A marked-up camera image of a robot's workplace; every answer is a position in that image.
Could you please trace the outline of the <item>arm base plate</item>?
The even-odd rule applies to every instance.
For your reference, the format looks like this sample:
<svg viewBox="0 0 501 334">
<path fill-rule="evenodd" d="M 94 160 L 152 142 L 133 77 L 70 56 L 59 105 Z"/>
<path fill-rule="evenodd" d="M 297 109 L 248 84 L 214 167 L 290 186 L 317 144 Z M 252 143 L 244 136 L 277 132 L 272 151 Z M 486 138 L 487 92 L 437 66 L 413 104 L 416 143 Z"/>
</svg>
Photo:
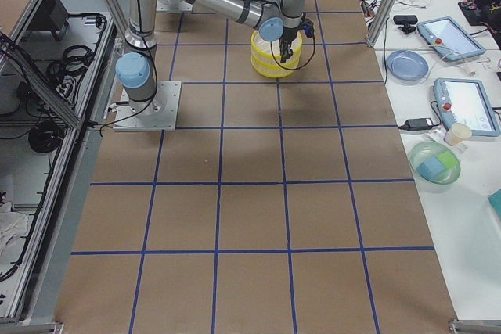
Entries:
<svg viewBox="0 0 501 334">
<path fill-rule="evenodd" d="M 181 95 L 181 81 L 160 81 L 153 101 L 144 103 L 130 102 L 125 89 L 116 112 L 115 131 L 174 131 Z"/>
</svg>

